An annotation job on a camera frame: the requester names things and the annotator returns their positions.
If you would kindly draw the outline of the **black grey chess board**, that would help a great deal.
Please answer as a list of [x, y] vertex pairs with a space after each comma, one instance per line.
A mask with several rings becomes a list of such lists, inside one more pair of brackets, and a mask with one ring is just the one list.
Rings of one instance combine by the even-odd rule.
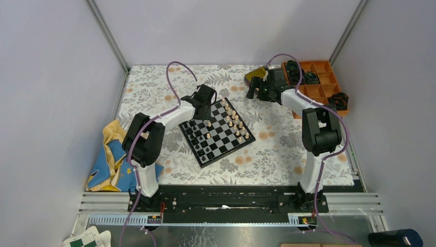
[[[228, 115], [225, 104], [232, 109], [232, 115]], [[243, 147], [256, 141], [255, 136], [244, 123], [240, 114], [236, 111], [228, 98], [223, 98], [211, 106], [212, 123], [210, 130], [211, 137], [206, 138], [206, 121], [192, 119], [179, 124], [191, 151], [193, 152], [199, 166], [204, 168], [214, 162], [242, 149]]]

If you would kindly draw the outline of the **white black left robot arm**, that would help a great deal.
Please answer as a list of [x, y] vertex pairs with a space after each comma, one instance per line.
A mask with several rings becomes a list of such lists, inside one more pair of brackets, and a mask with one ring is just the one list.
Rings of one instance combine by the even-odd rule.
[[154, 211], [159, 206], [160, 199], [155, 194], [158, 190], [155, 162], [161, 153], [165, 132], [186, 121], [209, 119], [215, 99], [216, 90], [201, 84], [192, 95], [180, 98], [178, 105], [162, 113], [134, 116], [122, 148], [135, 170], [137, 189], [142, 195], [139, 203], [146, 211]]

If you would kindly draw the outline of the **gold tin box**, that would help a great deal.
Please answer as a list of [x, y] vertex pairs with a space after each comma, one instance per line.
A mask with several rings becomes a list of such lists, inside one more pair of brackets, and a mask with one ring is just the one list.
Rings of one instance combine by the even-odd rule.
[[247, 73], [244, 76], [244, 83], [247, 84], [247, 85], [250, 85], [253, 77], [264, 78], [265, 75], [266, 75], [265, 66], [261, 66], [259, 68], [256, 68], [255, 70], [250, 71], [249, 73]]

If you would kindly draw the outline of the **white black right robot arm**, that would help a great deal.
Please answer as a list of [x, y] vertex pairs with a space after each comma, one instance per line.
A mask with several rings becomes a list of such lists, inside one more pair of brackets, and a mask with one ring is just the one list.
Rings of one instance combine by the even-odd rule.
[[315, 206], [312, 193], [322, 189], [322, 160], [342, 142], [339, 115], [333, 104], [322, 104], [308, 98], [295, 86], [289, 85], [280, 68], [260, 67], [244, 77], [247, 98], [276, 102], [288, 107], [302, 119], [302, 142], [307, 150], [304, 173], [299, 182], [304, 191], [295, 197], [296, 208], [307, 212]]

